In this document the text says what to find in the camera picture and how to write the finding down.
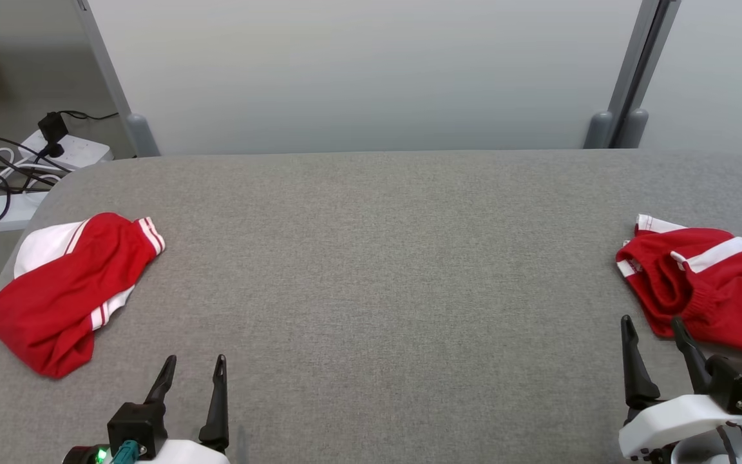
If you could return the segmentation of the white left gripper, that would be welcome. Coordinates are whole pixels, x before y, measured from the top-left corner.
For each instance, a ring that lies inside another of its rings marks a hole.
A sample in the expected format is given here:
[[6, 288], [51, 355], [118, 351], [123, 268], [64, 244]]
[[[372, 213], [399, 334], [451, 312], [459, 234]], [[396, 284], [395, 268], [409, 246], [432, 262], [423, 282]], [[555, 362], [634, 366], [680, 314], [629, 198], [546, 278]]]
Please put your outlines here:
[[[177, 356], [167, 357], [145, 399], [148, 423], [163, 423], [167, 407], [165, 397], [173, 385]], [[136, 464], [231, 464], [224, 455], [229, 447], [229, 388], [227, 359], [219, 354], [212, 375], [212, 392], [206, 423], [200, 429], [200, 445], [196, 441], [167, 440], [156, 458]], [[71, 447], [64, 464], [109, 464], [111, 447], [106, 444]]]

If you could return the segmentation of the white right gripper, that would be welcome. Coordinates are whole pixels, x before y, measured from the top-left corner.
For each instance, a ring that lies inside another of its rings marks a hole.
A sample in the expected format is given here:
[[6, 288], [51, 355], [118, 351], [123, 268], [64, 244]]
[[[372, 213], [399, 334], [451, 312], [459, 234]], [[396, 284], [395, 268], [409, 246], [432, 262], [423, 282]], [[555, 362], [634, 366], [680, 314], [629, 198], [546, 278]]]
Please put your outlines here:
[[742, 415], [728, 414], [704, 396], [712, 382], [707, 359], [680, 316], [672, 317], [671, 328], [695, 394], [659, 403], [633, 321], [621, 317], [625, 401], [630, 409], [644, 409], [619, 432], [622, 455], [635, 462], [742, 462]]

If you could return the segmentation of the red shorts with white stripe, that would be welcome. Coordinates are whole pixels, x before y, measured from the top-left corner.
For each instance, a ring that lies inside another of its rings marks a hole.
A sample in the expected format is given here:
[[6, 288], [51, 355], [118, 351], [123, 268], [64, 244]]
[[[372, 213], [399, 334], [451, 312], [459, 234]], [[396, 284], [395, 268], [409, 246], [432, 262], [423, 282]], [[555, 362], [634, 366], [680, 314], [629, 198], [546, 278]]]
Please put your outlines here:
[[695, 340], [742, 351], [742, 237], [639, 214], [616, 266], [655, 335], [680, 317]]

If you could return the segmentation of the red T-shirt with white sleeves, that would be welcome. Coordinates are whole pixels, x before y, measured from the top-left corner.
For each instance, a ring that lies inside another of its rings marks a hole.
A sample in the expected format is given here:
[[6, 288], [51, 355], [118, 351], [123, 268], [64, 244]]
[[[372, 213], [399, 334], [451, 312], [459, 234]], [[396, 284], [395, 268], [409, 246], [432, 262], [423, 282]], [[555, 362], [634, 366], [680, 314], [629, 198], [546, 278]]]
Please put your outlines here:
[[35, 230], [0, 290], [0, 340], [33, 372], [70, 375], [91, 360], [95, 332], [166, 247], [150, 217], [113, 212]]

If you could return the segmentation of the black power adapter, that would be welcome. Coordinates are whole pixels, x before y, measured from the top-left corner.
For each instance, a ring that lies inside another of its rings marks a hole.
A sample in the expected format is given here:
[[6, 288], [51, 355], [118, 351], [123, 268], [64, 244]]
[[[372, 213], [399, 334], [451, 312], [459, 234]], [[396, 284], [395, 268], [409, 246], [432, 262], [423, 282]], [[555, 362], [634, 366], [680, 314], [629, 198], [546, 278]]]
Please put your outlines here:
[[59, 158], [64, 153], [64, 147], [60, 144], [65, 136], [70, 134], [60, 112], [48, 112], [37, 123], [39, 132], [45, 140], [44, 148], [38, 152], [39, 158]]

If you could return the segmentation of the white partition panel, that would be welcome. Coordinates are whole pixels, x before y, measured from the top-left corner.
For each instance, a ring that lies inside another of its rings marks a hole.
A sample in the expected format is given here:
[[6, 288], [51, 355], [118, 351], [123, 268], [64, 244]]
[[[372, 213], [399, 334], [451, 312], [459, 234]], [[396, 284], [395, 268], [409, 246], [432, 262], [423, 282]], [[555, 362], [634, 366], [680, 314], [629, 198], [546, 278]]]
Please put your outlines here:
[[72, 0], [157, 153], [579, 149], [642, 0]]
[[742, 0], [680, 1], [642, 108], [642, 149], [742, 155]]

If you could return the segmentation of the grey partition post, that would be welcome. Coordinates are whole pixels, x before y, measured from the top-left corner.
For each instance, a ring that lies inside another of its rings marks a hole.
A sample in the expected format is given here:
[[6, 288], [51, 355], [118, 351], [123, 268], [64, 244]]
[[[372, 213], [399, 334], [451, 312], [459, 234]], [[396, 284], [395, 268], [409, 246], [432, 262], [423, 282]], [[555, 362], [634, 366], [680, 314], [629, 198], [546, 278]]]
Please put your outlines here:
[[77, 10], [77, 15], [79, 15], [85, 36], [91, 45], [95, 61], [105, 79], [109, 94], [111, 94], [112, 101], [115, 103], [122, 126], [135, 150], [135, 155], [138, 157], [159, 157], [161, 153], [146, 117], [132, 111], [121, 88], [120, 79], [111, 58], [109, 58], [105, 41], [103, 41], [93, 15], [91, 5], [93, 1], [71, 0]]
[[606, 110], [594, 114], [586, 133], [584, 149], [607, 149], [616, 127], [624, 114], [626, 100], [635, 86], [637, 64], [647, 46], [652, 23], [658, 12], [660, 0], [639, 0], [640, 8], [631, 30], [626, 53]]
[[637, 64], [635, 86], [627, 97], [625, 112], [615, 129], [609, 145], [613, 149], [636, 149], [647, 128], [649, 114], [643, 100], [656, 71], [663, 47], [671, 34], [672, 24], [682, 0], [660, 0], [660, 5], [647, 39], [642, 58]]

